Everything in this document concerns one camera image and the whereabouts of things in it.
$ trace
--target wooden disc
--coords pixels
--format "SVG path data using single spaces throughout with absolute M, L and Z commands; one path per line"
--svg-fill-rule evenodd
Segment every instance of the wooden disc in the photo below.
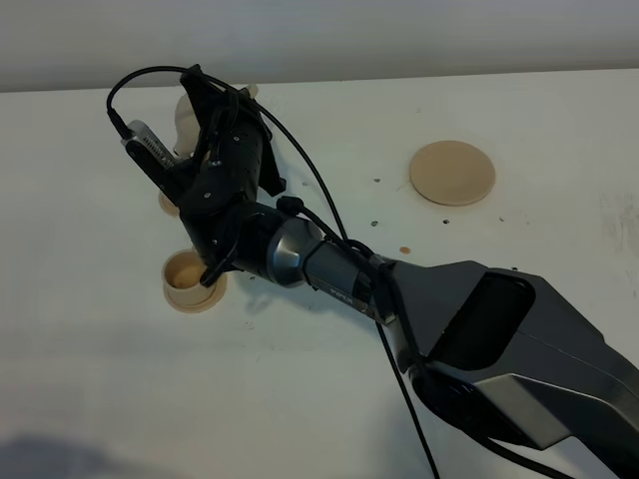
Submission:
M 495 168 L 482 151 L 471 145 L 436 142 L 412 157 L 410 182 L 427 200 L 461 207 L 490 193 L 495 184 Z

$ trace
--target robotic arm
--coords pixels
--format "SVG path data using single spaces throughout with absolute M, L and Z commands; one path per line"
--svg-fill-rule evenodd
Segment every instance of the robotic arm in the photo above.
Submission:
M 201 126 L 178 162 L 142 122 L 109 115 L 129 155 L 180 208 L 207 265 L 308 283 L 382 324 L 402 373 L 433 413 L 481 442 L 545 449 L 579 438 L 618 477 L 639 477 L 639 371 L 543 278 L 472 261 L 421 267 L 346 247 L 282 193 L 271 133 L 248 91 L 183 73 Z

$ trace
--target black cable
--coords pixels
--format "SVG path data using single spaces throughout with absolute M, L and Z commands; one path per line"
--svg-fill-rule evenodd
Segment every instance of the black cable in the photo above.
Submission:
M 174 67 L 174 66 L 158 66 L 158 67 L 148 67 L 148 68 L 143 68 L 141 70 L 137 70 L 135 72 L 130 73 L 129 75 L 127 75 L 126 77 L 124 77 L 122 80 L 120 80 L 111 90 L 111 92 L 109 93 L 108 97 L 107 97 L 107 114 L 109 115 L 109 118 L 111 119 L 114 127 L 116 128 L 116 130 L 118 131 L 118 133 L 120 134 L 120 136 L 122 138 L 130 138 L 131 136 L 131 132 L 129 131 L 129 129 L 127 128 L 126 124 L 124 123 L 124 121 L 122 120 L 122 118 L 116 113 L 115 109 L 113 108 L 113 99 L 116 95 L 116 93 L 123 87 L 125 86 L 127 83 L 129 83 L 131 80 L 140 77 L 142 75 L 146 75 L 149 73 L 155 73 L 155 72 L 175 72 L 175 73 L 188 73 L 191 75 L 195 75 L 197 77 L 200 77 L 202 79 L 205 79 L 211 83 L 213 83 L 214 85 L 224 88 L 225 90 L 231 90 L 234 92 L 238 92 L 238 90 L 235 87 L 232 87 L 231 85 L 223 82 L 222 80 L 219 80 L 215 77 L 212 77 L 210 75 L 201 73 L 199 71 L 195 71 L 195 70 L 190 70 L 187 68 L 183 68 L 183 67 Z M 320 172 L 318 171 L 318 169 L 316 168 L 316 166 L 314 165 L 313 161 L 311 160 L 311 157 L 309 157 L 309 155 L 307 154 L 307 152 L 304 150 L 304 148 L 302 147 L 302 145 L 300 145 L 300 143 L 296 140 L 296 138 L 291 134 L 291 132 L 289 132 L 289 130 L 287 130 L 287 128 L 271 113 L 269 112 L 269 110 L 267 110 L 265 107 L 263 107 L 262 105 L 260 105 L 258 102 L 255 102 L 255 100 L 253 100 L 255 105 L 258 107 L 258 109 L 269 119 L 271 120 L 271 122 L 278 127 L 278 129 L 282 132 L 282 134 L 291 142 L 291 144 L 295 147 L 295 149 L 298 151 L 298 153 L 300 154 L 300 156 L 302 156 L 302 158 L 304 159 L 304 161 L 306 162 L 306 164 L 308 165 L 309 169 L 311 170 L 311 172 L 313 173 L 316 181 L 319 184 L 319 187 L 321 188 L 321 191 L 323 192 L 323 195 L 326 198 L 326 202 L 328 203 L 328 206 L 330 207 L 330 211 L 332 212 L 332 216 L 334 217 L 334 220 L 337 224 L 337 228 L 339 229 L 339 233 L 341 235 L 341 238 L 339 238 L 317 215 L 315 215 L 313 212 L 311 212 L 310 210 L 306 209 L 306 212 L 303 212 L 305 214 L 305 216 L 307 216 L 307 218 L 309 218 L 309 220 L 311 220 L 312 222 L 316 223 L 316 225 L 318 225 L 318 227 L 324 231 L 324 233 L 331 239 L 333 240 L 333 242 L 335 242 L 339 247 L 341 247 L 342 249 L 344 249 L 344 246 L 346 247 L 346 249 L 348 249 L 352 255 L 350 253 L 348 253 L 347 251 L 345 251 L 346 253 L 348 253 L 349 257 L 353 258 L 353 260 L 355 260 L 356 263 L 361 263 L 362 258 L 360 256 L 358 256 L 353 249 L 358 249 L 362 254 L 364 254 L 365 256 L 371 256 L 372 255 L 372 250 L 366 246 L 365 244 L 356 241 L 354 239 L 349 239 L 347 234 L 346 234 L 346 230 L 344 228 L 343 222 L 341 221 L 341 217 L 339 216 L 339 212 L 337 211 L 337 207 L 335 206 L 334 201 L 332 200 L 332 196 L 330 195 L 330 192 L 328 191 L 328 188 L 326 187 L 325 183 L 323 182 L 323 179 L 321 178 Z M 366 266 L 364 267 L 366 272 L 367 270 L 369 270 L 370 264 L 368 264 L 367 261 L 364 261 L 363 263 L 366 264 Z M 405 310 L 405 306 L 403 304 L 403 300 L 401 299 L 401 292 L 399 291 L 399 288 L 394 280 L 394 278 L 392 277 L 392 274 L 390 273 L 390 271 L 386 268 L 381 268 L 380 269 L 380 274 L 383 277 L 383 279 L 385 279 L 385 281 L 388 283 L 389 289 L 390 289 L 390 298 L 391 301 L 393 302 L 393 307 L 395 308 L 395 311 L 397 312 L 397 317 L 399 319 L 399 324 L 404 332 L 405 335 L 405 339 L 406 339 L 406 343 L 408 345 L 408 349 L 412 355 L 412 359 L 413 362 L 415 363 L 415 367 L 417 367 L 417 369 L 419 370 L 419 374 L 422 375 L 422 377 L 426 378 L 427 377 L 427 371 L 425 369 L 425 366 L 423 365 L 423 362 L 421 361 L 420 358 L 420 354 L 418 352 L 418 348 L 417 348 L 417 343 L 416 340 L 414 338 L 414 334 L 412 333 L 412 329 L 410 328 L 410 325 L 408 323 L 408 317 L 407 317 L 407 312 Z M 370 276 L 371 280 L 376 280 L 376 274 L 374 273 L 373 275 Z M 397 364 L 392 356 L 392 351 L 390 350 L 390 347 L 388 345 L 388 341 L 385 337 L 385 334 L 383 333 L 383 329 L 381 328 L 381 326 L 378 324 L 377 325 L 377 331 L 379 333 L 379 338 L 381 340 L 381 343 L 384 347 L 384 350 L 386 352 L 386 355 L 388 356 L 390 365 L 392 367 L 393 370 L 393 374 L 395 375 L 395 378 L 397 379 L 397 383 L 399 384 L 399 388 L 401 389 L 401 393 L 404 397 L 404 400 L 406 402 L 406 405 L 408 407 L 408 411 L 410 412 L 410 417 L 412 418 L 413 424 L 415 426 L 415 430 L 417 431 L 417 435 L 419 436 L 419 441 L 421 442 L 421 445 L 424 449 L 424 452 L 426 454 L 426 457 L 428 458 L 428 463 L 430 464 L 430 467 L 432 469 L 432 473 L 433 473 L 433 477 L 434 479 L 439 479 L 439 473 L 437 471 L 437 467 L 434 463 L 434 458 L 432 457 L 432 453 L 430 452 L 430 448 L 428 447 L 428 444 L 426 442 L 426 439 L 423 435 L 423 431 L 421 429 L 421 425 L 419 424 L 419 419 L 417 418 L 416 412 L 414 410 L 414 406 L 412 405 L 412 401 L 410 400 L 410 396 L 408 395 L 408 391 L 406 390 L 405 384 L 403 383 L 403 380 L 401 378 L 400 372 L 398 370 Z M 487 438 L 487 437 L 475 437 L 471 434 L 469 434 L 467 431 L 466 434 L 472 438 L 474 441 L 476 441 L 478 444 L 481 444 L 483 447 L 485 447 L 486 449 L 490 450 L 491 452 L 503 457 L 504 459 L 507 459 L 511 462 L 514 462 L 515 464 L 518 464 L 522 467 L 525 467 L 527 469 L 530 469 L 534 472 L 538 472 L 539 474 L 545 475 L 547 477 L 550 477 L 551 479 L 572 479 L 570 476 L 563 474 L 559 471 L 556 471 L 555 469 L 552 469 L 548 466 L 545 466 L 543 464 L 539 464 L 538 462 L 535 462 L 531 459 L 528 459 L 526 457 L 520 456 L 519 454 L 503 447 L 500 446 L 499 444 L 497 444 L 496 442 L 492 441 L 491 439 Z

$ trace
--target white wall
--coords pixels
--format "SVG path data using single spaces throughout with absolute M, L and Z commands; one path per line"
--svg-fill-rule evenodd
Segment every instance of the white wall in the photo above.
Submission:
M 639 65 L 636 0 L 3 3 L 0 90 L 104 87 L 161 63 L 237 82 Z

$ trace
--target white table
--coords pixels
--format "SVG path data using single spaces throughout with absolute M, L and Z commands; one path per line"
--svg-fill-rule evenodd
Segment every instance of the white table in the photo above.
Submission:
M 119 145 L 106 94 L 0 95 L 0 476 L 26 458 L 46 471 L 28 479 L 430 477 L 367 318 L 241 273 L 203 314 L 165 303 L 161 265 L 189 240 Z M 172 145 L 181 94 L 131 89 L 116 105 Z M 264 85 L 259 100 L 352 237 L 424 265 L 542 274 L 639 364 L 639 71 Z M 448 139 L 495 164 L 475 206 L 432 205 L 408 182 L 412 154 Z M 290 192 L 328 220 L 274 142 Z M 443 478 L 538 477 L 420 409 Z M 612 477 L 576 440 L 521 451 Z

